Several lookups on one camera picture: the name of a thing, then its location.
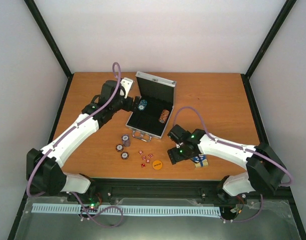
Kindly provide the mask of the aluminium poker case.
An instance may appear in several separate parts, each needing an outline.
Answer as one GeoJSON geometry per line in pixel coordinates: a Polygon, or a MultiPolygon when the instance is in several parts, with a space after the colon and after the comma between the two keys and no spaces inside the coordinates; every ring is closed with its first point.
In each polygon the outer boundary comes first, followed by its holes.
{"type": "Polygon", "coordinates": [[[174,110],[177,82],[138,71],[136,80],[140,98],[148,102],[143,111],[133,110],[126,122],[126,127],[132,131],[132,137],[144,142],[152,138],[161,139],[167,128],[170,116],[174,110]],[[163,110],[170,111],[165,124],[159,122],[163,110]]]}

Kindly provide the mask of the red poker chip stack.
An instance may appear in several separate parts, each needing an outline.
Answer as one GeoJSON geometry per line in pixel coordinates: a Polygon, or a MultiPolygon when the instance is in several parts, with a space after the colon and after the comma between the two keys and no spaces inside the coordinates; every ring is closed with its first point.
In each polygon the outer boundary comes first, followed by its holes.
{"type": "Polygon", "coordinates": [[[167,119],[169,117],[170,111],[168,110],[163,110],[160,117],[159,117],[159,122],[162,124],[165,124],[167,122],[167,119]]]}

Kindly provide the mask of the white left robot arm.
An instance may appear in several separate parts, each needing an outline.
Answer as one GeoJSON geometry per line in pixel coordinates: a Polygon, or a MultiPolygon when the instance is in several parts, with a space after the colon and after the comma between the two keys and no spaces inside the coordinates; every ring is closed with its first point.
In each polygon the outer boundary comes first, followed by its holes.
{"type": "Polygon", "coordinates": [[[64,173],[62,167],[70,155],[92,134],[112,119],[119,111],[132,111],[134,100],[130,97],[133,80],[125,77],[119,81],[108,80],[101,93],[93,97],[74,123],[59,137],[44,146],[27,153],[27,195],[32,196],[30,187],[35,186],[41,194],[56,195],[60,192],[79,193],[85,201],[92,201],[97,189],[83,174],[64,173]]]}

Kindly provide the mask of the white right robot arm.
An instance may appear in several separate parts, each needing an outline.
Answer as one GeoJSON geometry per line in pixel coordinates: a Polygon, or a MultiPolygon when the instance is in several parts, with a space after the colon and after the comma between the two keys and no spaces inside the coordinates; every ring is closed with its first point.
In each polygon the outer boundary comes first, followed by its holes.
{"type": "Polygon", "coordinates": [[[176,147],[167,151],[172,164],[204,154],[221,158],[245,170],[221,180],[217,191],[222,198],[249,192],[273,196],[285,175],[284,164],[265,143],[244,145],[206,133],[203,129],[189,132],[177,124],[169,131],[168,137],[176,143],[176,147]]]}

